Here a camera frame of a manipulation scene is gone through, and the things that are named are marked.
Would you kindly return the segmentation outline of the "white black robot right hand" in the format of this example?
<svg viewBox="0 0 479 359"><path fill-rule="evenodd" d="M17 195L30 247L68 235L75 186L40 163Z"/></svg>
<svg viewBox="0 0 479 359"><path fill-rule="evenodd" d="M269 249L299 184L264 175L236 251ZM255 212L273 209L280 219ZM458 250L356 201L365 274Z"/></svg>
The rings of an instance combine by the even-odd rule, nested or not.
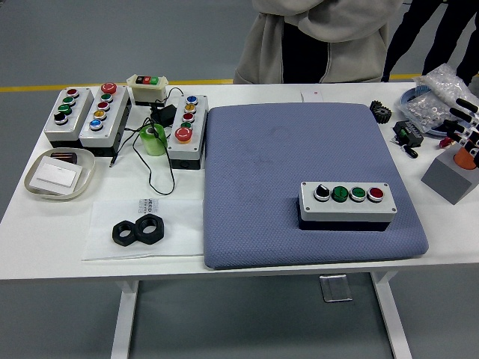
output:
<svg viewBox="0 0 479 359"><path fill-rule="evenodd" d="M457 98L456 104L464 108L466 112L451 107L450 113L467 122L469 126L464 127L452 120L444 120L443 125L447 136L463 147L478 165L478 107L462 98Z"/></svg>

